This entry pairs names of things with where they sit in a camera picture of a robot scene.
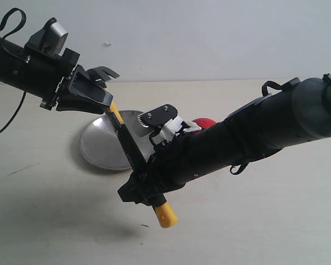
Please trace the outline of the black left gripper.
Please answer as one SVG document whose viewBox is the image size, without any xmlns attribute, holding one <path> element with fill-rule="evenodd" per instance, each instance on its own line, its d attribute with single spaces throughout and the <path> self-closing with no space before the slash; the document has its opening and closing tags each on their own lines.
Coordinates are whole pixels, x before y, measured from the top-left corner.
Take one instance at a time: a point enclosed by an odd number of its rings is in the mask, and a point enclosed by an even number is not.
<svg viewBox="0 0 331 265">
<path fill-rule="evenodd" d="M 26 46 L 29 54 L 25 63 L 25 91 L 42 99 L 40 106 L 51 110 L 56 104 L 56 94 L 62 79 L 69 77 L 80 54 L 66 48 L 63 54 L 49 55 L 32 46 Z M 113 95 L 106 90 L 106 82 L 120 75 L 105 66 L 85 70 L 76 66 L 68 80 L 63 81 L 58 92 L 59 112 L 77 111 L 103 114 Z"/>
</svg>

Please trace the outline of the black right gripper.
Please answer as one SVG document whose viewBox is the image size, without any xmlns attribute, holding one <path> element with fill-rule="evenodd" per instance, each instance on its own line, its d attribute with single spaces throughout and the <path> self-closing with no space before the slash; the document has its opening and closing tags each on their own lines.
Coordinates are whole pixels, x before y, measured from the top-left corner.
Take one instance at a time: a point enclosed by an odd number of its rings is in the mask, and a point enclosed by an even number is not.
<svg viewBox="0 0 331 265">
<path fill-rule="evenodd" d="M 194 132 L 175 137 L 165 147 L 156 146 L 156 151 L 148 160 L 146 167 L 139 173 L 132 173 L 128 181 L 118 189 L 123 202 L 150 206 L 151 198 L 184 187 L 172 178 L 185 168 L 185 139 L 195 135 Z"/>
</svg>

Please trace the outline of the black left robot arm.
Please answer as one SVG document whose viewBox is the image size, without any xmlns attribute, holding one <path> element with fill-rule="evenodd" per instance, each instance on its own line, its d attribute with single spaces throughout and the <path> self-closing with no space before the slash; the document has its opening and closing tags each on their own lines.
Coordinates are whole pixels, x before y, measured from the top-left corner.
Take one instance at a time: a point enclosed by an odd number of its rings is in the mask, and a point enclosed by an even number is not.
<svg viewBox="0 0 331 265">
<path fill-rule="evenodd" d="M 41 98 L 47 110 L 103 114 L 113 101 L 105 83 L 119 74 L 105 66 L 85 70 L 78 59 L 69 48 L 50 56 L 0 38 L 0 82 Z"/>
</svg>

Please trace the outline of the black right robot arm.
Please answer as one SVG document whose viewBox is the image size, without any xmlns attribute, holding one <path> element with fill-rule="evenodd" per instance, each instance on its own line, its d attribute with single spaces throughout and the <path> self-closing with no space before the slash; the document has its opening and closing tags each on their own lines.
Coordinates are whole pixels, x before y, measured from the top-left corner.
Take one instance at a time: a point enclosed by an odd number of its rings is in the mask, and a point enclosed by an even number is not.
<svg viewBox="0 0 331 265">
<path fill-rule="evenodd" d="M 122 201 L 157 207 L 164 194 L 219 169 L 240 174 L 282 149 L 331 137 L 331 75 L 284 84 L 267 81 L 261 97 L 207 129 L 153 129 L 154 153 L 119 189 Z"/>
</svg>

